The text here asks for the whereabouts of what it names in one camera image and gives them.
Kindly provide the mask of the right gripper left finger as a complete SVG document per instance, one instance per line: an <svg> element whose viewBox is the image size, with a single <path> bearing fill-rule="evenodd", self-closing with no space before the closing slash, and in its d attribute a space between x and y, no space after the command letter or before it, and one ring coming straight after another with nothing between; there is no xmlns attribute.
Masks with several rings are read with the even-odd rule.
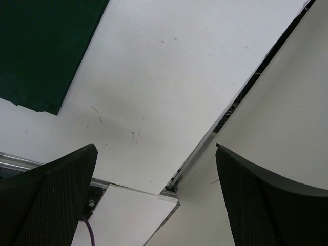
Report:
<svg viewBox="0 0 328 246"><path fill-rule="evenodd" d="M1 245L71 245L97 156L88 144L1 179Z"/></svg>

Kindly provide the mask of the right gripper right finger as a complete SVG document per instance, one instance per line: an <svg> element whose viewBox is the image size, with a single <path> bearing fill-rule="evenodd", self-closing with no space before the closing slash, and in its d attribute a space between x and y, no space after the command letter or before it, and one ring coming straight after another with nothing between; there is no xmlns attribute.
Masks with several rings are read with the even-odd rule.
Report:
<svg viewBox="0 0 328 246"><path fill-rule="evenodd" d="M327 190L285 178L216 146L235 245L327 245Z"/></svg>

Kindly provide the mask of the dark green cloth napkin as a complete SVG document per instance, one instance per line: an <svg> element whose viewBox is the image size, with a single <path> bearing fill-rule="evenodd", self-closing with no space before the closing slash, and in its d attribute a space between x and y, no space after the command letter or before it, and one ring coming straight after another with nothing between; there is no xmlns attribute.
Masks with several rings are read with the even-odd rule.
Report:
<svg viewBox="0 0 328 246"><path fill-rule="evenodd" d="M1 98L57 115L107 1L1 1Z"/></svg>

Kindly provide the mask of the metal rail bar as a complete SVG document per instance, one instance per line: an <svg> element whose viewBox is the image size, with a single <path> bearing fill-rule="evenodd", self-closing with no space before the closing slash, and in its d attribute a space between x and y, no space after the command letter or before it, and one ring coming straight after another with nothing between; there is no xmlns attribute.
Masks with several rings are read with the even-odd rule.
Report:
<svg viewBox="0 0 328 246"><path fill-rule="evenodd" d="M42 166L42 163L27 160L24 158L8 155L1 153L1 167L12 169L20 172L25 172L39 166ZM109 187L110 183L100 179L92 178L90 186L99 187L103 190L106 190Z"/></svg>

